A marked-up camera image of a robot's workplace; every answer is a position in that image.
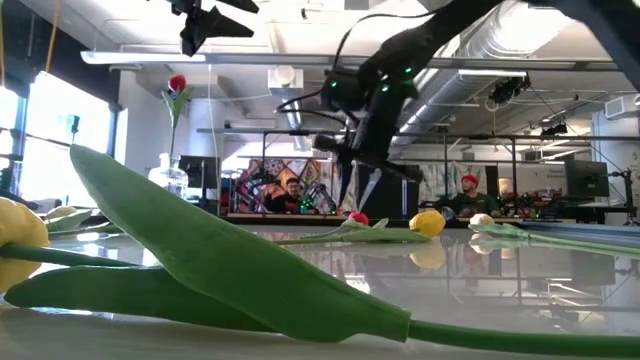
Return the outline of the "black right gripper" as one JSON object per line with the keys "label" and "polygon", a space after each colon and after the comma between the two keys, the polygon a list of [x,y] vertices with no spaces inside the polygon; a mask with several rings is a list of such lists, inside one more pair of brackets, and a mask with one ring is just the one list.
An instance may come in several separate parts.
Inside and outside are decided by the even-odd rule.
{"label": "black right gripper", "polygon": [[364,209],[383,172],[415,183],[424,179],[419,168],[396,164],[389,160],[389,149],[398,130],[397,119],[404,100],[405,97],[400,93],[377,92],[370,103],[368,115],[354,133],[345,135],[340,141],[324,134],[316,136],[313,147],[324,152],[332,152],[336,156],[335,163],[338,165],[340,180],[340,207],[346,205],[353,208],[357,202],[357,163],[375,169],[369,175],[359,200],[359,211]]}

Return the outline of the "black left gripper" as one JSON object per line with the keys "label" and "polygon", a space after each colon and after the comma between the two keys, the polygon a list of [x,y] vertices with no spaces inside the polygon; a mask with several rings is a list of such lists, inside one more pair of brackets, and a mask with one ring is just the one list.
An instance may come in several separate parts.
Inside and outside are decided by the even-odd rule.
{"label": "black left gripper", "polygon": [[[216,0],[242,11],[257,14],[258,5],[253,0]],[[204,11],[201,0],[168,0],[171,13],[186,14],[185,26],[180,32],[181,53],[192,57],[208,38],[250,38],[254,32],[231,18],[223,15],[217,8]]]}

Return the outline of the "yellow artificial tulip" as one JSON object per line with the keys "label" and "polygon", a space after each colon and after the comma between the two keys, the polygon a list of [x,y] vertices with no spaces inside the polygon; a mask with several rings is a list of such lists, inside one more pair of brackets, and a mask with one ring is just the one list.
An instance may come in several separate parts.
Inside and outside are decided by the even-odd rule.
{"label": "yellow artificial tulip", "polygon": [[499,352],[640,360],[640,336],[532,334],[419,321],[266,240],[75,145],[70,159],[100,211],[157,267],[54,250],[46,223],[0,197],[0,295],[17,307],[156,317],[336,343],[366,334]]}
{"label": "yellow artificial tulip", "polygon": [[438,236],[446,225],[438,211],[418,213],[407,228],[364,230],[343,235],[331,235],[329,231],[295,240],[274,240],[278,245],[312,245],[326,243],[426,243]]}

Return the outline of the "dull red artificial tulip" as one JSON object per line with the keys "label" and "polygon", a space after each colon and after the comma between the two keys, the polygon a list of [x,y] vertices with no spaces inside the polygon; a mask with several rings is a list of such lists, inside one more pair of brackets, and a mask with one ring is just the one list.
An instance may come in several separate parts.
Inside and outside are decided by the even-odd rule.
{"label": "dull red artificial tulip", "polygon": [[192,88],[187,84],[186,77],[178,74],[168,79],[168,90],[162,93],[170,116],[171,138],[169,154],[175,154],[176,133],[182,112],[187,105],[192,93]]}

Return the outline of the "pale peach artificial tulip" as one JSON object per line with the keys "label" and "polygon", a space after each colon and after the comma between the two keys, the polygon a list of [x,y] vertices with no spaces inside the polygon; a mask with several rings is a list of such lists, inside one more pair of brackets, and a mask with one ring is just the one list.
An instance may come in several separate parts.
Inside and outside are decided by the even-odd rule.
{"label": "pale peach artificial tulip", "polygon": [[485,250],[540,247],[576,250],[640,260],[640,248],[637,247],[533,234],[509,223],[496,224],[486,214],[474,215],[470,219],[468,228],[474,232],[474,238],[469,241],[469,244],[479,246]]}
{"label": "pale peach artificial tulip", "polygon": [[59,206],[44,216],[44,223],[50,234],[76,230],[93,214],[92,209],[77,209]]}

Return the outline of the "clear glass vase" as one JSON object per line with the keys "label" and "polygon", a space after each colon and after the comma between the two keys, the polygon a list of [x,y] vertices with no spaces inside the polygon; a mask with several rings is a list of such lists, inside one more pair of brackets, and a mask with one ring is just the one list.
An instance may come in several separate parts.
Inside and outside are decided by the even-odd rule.
{"label": "clear glass vase", "polygon": [[148,179],[181,199],[185,199],[189,177],[179,167],[180,156],[161,153],[159,159],[160,165],[149,171]]}

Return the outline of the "person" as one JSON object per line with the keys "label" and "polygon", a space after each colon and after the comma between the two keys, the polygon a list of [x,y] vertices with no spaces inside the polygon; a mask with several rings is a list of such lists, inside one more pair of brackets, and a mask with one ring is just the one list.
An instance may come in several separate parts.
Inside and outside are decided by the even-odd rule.
{"label": "person", "polygon": [[289,178],[285,186],[270,185],[263,198],[264,208],[271,213],[299,214],[302,202],[301,185],[297,178]]}
{"label": "person", "polygon": [[492,217],[500,215],[497,201],[478,191],[479,180],[468,174],[461,179],[462,192],[448,199],[446,207],[451,208],[460,217],[472,217],[476,214],[486,214]]}

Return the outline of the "white patterned cloth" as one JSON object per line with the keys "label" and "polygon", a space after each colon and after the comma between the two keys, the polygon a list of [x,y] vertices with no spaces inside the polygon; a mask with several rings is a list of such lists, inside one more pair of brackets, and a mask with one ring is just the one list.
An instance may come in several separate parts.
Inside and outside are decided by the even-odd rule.
{"label": "white patterned cloth", "polygon": [[462,193],[462,177],[474,175],[478,181],[478,191],[487,192],[487,175],[484,166],[470,165],[458,162],[427,163],[420,166],[424,181],[419,184],[418,200],[436,201],[448,195],[453,197]]}

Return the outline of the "colourful patchwork quilt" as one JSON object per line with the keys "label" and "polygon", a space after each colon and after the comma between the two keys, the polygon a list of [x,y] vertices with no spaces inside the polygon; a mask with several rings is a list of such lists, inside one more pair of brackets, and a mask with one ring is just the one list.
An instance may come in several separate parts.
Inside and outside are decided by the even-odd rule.
{"label": "colourful patchwork quilt", "polygon": [[249,167],[235,180],[231,212],[283,214],[266,207],[265,199],[283,197],[290,179],[298,181],[300,194],[288,203],[287,214],[346,215],[357,210],[353,184],[339,202],[338,169],[328,160],[267,157],[251,158]]}

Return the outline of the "white ceiling junction box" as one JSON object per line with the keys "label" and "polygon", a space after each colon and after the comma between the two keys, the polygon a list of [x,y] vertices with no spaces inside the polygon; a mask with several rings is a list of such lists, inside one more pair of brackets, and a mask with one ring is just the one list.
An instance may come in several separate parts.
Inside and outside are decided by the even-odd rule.
{"label": "white ceiling junction box", "polygon": [[291,99],[304,94],[304,70],[289,65],[279,65],[268,70],[268,89],[282,99]]}

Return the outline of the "black computer monitor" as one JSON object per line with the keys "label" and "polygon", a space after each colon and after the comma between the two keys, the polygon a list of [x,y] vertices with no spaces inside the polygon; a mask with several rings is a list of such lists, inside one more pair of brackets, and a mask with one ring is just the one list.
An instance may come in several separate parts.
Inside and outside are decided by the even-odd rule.
{"label": "black computer monitor", "polygon": [[188,175],[188,188],[198,190],[201,203],[211,200],[209,191],[217,189],[218,167],[217,157],[185,155],[179,161],[179,168]]}
{"label": "black computer monitor", "polygon": [[566,192],[570,197],[609,197],[607,164],[584,160],[564,162]]}

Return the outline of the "large bright window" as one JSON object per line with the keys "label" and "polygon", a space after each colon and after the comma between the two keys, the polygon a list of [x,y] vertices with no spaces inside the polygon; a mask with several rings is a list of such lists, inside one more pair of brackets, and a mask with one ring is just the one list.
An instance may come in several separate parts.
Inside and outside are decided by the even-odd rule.
{"label": "large bright window", "polygon": [[69,146],[79,144],[105,153],[110,130],[107,102],[51,74],[38,74],[30,86],[27,107],[22,197],[93,207],[71,164]]}

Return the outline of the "black tripod stand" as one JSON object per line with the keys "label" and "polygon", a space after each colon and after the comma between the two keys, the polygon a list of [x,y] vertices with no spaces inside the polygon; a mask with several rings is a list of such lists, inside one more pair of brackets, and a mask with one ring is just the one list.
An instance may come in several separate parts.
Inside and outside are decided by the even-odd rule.
{"label": "black tripod stand", "polygon": [[624,223],[624,226],[637,226],[640,227],[640,221],[636,219],[637,217],[637,207],[634,205],[633,201],[633,193],[632,193],[632,172],[629,168],[626,170],[613,171],[608,174],[609,177],[614,178],[622,178],[624,181],[624,189],[625,189],[625,213],[627,215],[627,220]]}

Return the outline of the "black aluminium table frame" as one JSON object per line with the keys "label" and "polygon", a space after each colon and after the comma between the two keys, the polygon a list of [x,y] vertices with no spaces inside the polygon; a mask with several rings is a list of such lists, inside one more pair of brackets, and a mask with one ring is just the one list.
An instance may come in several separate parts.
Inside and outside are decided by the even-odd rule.
{"label": "black aluminium table frame", "polygon": [[[285,214],[253,214],[253,213],[231,213],[230,216],[219,217],[229,223],[236,225],[267,225],[267,226],[321,226],[331,227],[338,226],[347,220],[346,217],[337,215],[285,215]],[[108,219],[103,215],[92,215],[88,220],[83,221],[82,225],[98,225],[107,222]],[[523,219],[517,218],[494,218],[495,223],[521,223]],[[452,225],[468,223],[468,218],[458,218],[452,222]],[[387,223],[389,227],[406,227],[409,220],[406,219],[390,219]]]}

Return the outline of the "white wall vent unit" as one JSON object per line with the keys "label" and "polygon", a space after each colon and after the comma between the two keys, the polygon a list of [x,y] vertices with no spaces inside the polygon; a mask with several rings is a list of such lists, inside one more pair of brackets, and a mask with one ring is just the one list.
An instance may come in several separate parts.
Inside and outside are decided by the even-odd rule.
{"label": "white wall vent unit", "polygon": [[614,119],[624,113],[625,102],[623,97],[617,97],[605,103],[604,115],[607,119]]}

